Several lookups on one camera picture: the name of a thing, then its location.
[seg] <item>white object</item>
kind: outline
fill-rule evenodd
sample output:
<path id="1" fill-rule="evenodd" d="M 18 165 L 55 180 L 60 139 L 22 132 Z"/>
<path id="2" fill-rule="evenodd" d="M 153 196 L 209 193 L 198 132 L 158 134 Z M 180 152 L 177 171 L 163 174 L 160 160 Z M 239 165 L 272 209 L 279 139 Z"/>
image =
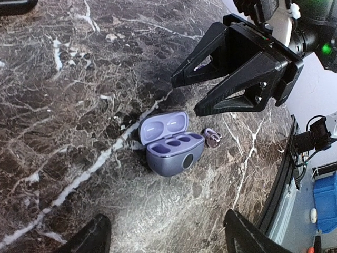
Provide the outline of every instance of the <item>white object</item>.
<path id="1" fill-rule="evenodd" d="M 291 15 L 286 9 L 285 1 L 280 1 L 279 8 L 268 21 L 268 24 L 273 27 L 272 36 L 283 45 L 288 47 L 293 24 L 291 22 Z"/>
<path id="2" fill-rule="evenodd" d="M 250 16 L 248 16 L 247 21 L 252 23 L 253 25 L 255 25 L 254 20 L 252 20 L 252 18 Z"/>
<path id="3" fill-rule="evenodd" d="M 300 7 L 297 4 L 292 3 L 291 6 L 290 6 L 289 14 L 294 19 L 298 20 L 301 17 Z"/>
<path id="4" fill-rule="evenodd" d="M 326 116 L 326 128 L 331 132 L 331 138 L 337 139 L 337 112 Z"/>
<path id="5" fill-rule="evenodd" d="M 316 208 L 311 209 L 311 211 L 310 211 L 310 220 L 311 220 L 311 223 L 316 223 L 317 222 L 317 210 L 316 210 Z"/>

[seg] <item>marble countertop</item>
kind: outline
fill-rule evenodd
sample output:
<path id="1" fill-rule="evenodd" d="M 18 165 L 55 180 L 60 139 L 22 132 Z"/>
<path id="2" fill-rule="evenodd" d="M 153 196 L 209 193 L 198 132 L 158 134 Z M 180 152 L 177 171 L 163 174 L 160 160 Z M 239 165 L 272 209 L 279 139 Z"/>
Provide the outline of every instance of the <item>marble countertop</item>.
<path id="1" fill-rule="evenodd" d="M 111 252 L 226 252 L 226 211 L 257 219 L 291 124 L 274 101 L 197 118 L 217 81 L 172 91 L 173 71 L 226 14 L 220 0 L 40 0 L 0 19 L 0 252 L 51 252 L 97 213 L 111 219 Z M 223 139 L 163 178 L 136 133 L 174 110 Z"/>

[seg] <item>lavender earbud case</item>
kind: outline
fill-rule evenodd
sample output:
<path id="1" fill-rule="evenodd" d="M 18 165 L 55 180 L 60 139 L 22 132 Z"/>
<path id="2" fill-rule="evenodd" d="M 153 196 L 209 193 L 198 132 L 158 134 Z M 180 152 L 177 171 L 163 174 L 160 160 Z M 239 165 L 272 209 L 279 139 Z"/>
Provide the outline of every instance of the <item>lavender earbud case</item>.
<path id="1" fill-rule="evenodd" d="M 187 132 L 189 116 L 184 111 L 157 114 L 144 119 L 139 126 L 146 159 L 157 174 L 170 177 L 195 164 L 205 145 L 204 136 Z"/>

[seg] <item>blue bin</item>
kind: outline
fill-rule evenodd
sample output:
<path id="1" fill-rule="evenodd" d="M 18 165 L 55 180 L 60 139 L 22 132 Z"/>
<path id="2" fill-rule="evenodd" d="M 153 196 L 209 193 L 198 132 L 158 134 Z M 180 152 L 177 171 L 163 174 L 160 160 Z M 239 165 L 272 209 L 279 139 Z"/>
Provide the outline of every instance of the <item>blue bin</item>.
<path id="1" fill-rule="evenodd" d="M 337 227 L 337 173 L 316 181 L 314 198 L 317 210 L 317 226 L 322 233 Z"/>

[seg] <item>white wall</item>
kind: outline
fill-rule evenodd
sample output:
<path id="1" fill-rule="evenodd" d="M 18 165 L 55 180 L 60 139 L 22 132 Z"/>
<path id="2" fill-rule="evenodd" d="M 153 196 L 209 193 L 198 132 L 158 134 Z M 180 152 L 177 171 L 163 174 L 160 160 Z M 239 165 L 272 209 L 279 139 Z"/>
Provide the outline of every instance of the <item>white wall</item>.
<path id="1" fill-rule="evenodd" d="M 302 131 L 305 131 L 311 117 L 336 112 L 337 74 L 324 70 L 316 55 L 309 55 L 304 59 L 304 68 L 288 98 L 287 106 L 290 113 L 296 116 Z M 337 161 L 337 143 L 317 153 L 312 159 L 312 165 L 320 166 L 334 161 Z"/>

